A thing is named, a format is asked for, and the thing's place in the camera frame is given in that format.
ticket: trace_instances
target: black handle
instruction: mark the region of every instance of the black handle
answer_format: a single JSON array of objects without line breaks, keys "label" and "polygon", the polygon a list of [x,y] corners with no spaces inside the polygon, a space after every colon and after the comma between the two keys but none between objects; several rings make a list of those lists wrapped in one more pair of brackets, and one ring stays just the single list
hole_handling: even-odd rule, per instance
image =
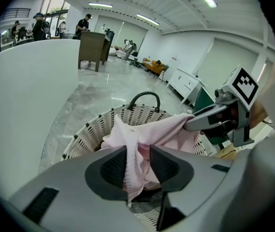
[{"label": "black handle", "polygon": [[129,106],[128,106],[127,109],[132,111],[133,107],[134,107],[134,105],[135,105],[135,103],[137,101],[137,99],[140,98],[143,95],[154,95],[156,97],[156,99],[157,99],[157,107],[156,107],[155,111],[157,113],[159,113],[160,112],[160,104],[161,104],[160,103],[160,98],[159,98],[159,96],[156,93],[150,92],[150,91],[142,92],[142,93],[138,94],[137,96],[135,96],[133,98],[133,100],[130,102],[130,104],[129,104]]}]

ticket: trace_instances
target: pink towel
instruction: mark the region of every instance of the pink towel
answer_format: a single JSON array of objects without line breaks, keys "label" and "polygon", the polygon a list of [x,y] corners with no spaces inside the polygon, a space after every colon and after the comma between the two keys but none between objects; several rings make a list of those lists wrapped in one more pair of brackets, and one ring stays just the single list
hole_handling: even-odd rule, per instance
[{"label": "pink towel", "polygon": [[199,131],[183,129],[184,123],[193,115],[180,114],[140,126],[129,126],[115,116],[115,125],[110,135],[103,137],[102,149],[127,147],[127,166],[123,189],[128,193],[129,202],[145,187],[152,189],[159,181],[149,162],[149,146],[162,145],[175,150],[193,153]]}]

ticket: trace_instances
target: white wicker basket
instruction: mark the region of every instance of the white wicker basket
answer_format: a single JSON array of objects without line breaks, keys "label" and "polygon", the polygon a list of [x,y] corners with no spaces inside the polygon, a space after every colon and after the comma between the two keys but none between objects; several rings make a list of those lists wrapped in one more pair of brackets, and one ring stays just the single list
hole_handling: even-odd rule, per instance
[{"label": "white wicker basket", "polygon": [[[158,105],[156,108],[145,104],[135,104],[139,97],[148,94],[154,95],[157,98]],[[131,103],[112,108],[98,115],[82,127],[81,130],[74,135],[74,138],[65,149],[61,160],[82,156],[87,152],[99,150],[103,142],[103,137],[109,135],[114,126],[116,114],[120,115],[124,123],[132,126],[159,121],[171,116],[166,111],[160,110],[160,101],[157,94],[153,92],[140,93]],[[198,140],[194,146],[194,153],[207,156],[205,148],[200,140]]]}]

